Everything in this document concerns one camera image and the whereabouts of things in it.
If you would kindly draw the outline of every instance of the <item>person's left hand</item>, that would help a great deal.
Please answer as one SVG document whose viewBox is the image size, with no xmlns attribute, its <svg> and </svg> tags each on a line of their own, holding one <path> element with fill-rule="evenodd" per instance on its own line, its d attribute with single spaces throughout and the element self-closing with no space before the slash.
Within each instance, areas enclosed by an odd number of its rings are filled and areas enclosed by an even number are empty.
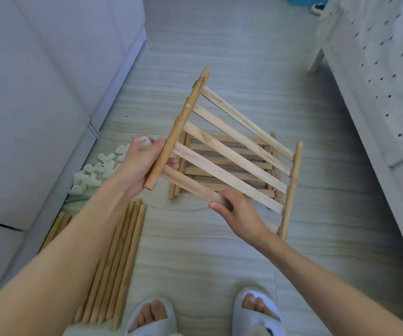
<svg viewBox="0 0 403 336">
<path fill-rule="evenodd" d="M 114 176 L 110 180 L 115 181 L 117 185 L 126 189 L 128 196 L 133 198 L 144 189 L 145 175 L 149 172 L 159 153 L 164 147 L 166 139 L 160 137 L 157 140 L 148 136 L 151 145 L 143 147 L 143 140 L 140 136 L 135 136 L 131 141 L 127 154 L 122 164 L 118 167 Z M 167 164 L 178 169 L 178 160 L 170 158 Z"/>
</svg>

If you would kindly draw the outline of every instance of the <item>black and white sneaker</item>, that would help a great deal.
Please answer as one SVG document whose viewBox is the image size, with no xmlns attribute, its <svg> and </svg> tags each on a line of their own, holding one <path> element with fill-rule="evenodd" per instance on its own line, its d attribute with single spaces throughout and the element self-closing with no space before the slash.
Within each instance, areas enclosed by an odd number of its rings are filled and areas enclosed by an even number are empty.
<svg viewBox="0 0 403 336">
<path fill-rule="evenodd" d="M 322 15 L 325 6 L 326 6 L 326 4 L 324 4 L 324 3 L 316 3 L 316 4 L 312 5 L 311 13 L 316 16 L 320 16 L 320 15 Z"/>
</svg>

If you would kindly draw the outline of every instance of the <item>slide sandal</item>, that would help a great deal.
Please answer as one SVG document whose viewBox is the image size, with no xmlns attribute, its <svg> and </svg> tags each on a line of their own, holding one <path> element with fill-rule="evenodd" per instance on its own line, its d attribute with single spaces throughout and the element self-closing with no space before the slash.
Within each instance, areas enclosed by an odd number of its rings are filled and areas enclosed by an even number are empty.
<svg viewBox="0 0 403 336">
<path fill-rule="evenodd" d="M 260 312 L 242 308 L 242 303 L 248 294 L 261 298 L 272 317 Z M 276 302 L 262 290 L 248 287 L 239 291 L 234 300 L 232 312 L 232 336 L 265 335 L 283 336 L 281 315 Z"/>
<path fill-rule="evenodd" d="M 137 328 L 135 331 L 129 333 L 133 322 L 135 321 L 138 314 L 141 312 L 141 308 L 144 304 L 152 303 L 153 301 L 160 301 L 166 311 L 166 319 L 161 319 L 159 321 L 151 322 L 143 327 Z M 148 299 L 143 300 L 137 305 L 135 310 L 130 316 L 127 323 L 127 329 L 125 331 L 126 335 L 129 336 L 169 336 L 170 334 L 177 333 L 175 311 L 173 309 L 170 300 L 163 296 L 150 296 Z"/>
</svg>

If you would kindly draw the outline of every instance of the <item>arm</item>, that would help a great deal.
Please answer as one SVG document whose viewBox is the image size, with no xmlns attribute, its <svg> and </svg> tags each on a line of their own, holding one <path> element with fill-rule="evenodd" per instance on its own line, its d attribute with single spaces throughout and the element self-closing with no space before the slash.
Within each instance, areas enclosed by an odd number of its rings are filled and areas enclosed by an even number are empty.
<svg viewBox="0 0 403 336">
<path fill-rule="evenodd" d="M 403 335 L 399 318 L 270 232 L 242 194 L 232 189 L 220 194 L 234 210 L 219 203 L 211 203 L 210 208 L 286 276 L 333 335 Z"/>
<path fill-rule="evenodd" d="M 72 222 L 0 291 L 0 336 L 62 335 L 91 285 L 128 201 L 165 139 L 143 149 L 134 138 L 124 162 Z M 178 165 L 171 160 L 172 167 Z"/>
</svg>

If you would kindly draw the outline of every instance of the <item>hand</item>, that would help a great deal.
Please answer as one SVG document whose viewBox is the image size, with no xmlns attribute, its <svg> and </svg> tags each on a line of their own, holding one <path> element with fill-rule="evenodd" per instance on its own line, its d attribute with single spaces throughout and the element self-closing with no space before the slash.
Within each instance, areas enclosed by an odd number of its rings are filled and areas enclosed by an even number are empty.
<svg viewBox="0 0 403 336">
<path fill-rule="evenodd" d="M 226 221 L 232 231 L 245 242 L 253 247 L 257 247 L 263 237 L 268 235 L 269 229 L 264 225 L 255 207 L 245 196 L 233 188 L 227 188 L 219 192 L 233 205 L 234 209 L 230 212 L 220 203 L 212 202 L 209 207 L 220 214 Z"/>
<path fill-rule="evenodd" d="M 166 142 L 166 139 L 162 136 L 156 141 L 150 136 L 148 138 L 152 144 L 147 147 L 141 145 L 144 141 L 140 139 L 140 136 L 133 138 L 124 161 L 115 175 L 110 178 L 117 185 L 121 185 L 128 192 L 130 198 L 137 196 L 144 189 L 145 175 L 149 172 L 156 158 L 158 158 Z M 178 169 L 176 158 L 170 158 L 167 164 L 174 169 Z"/>
</svg>

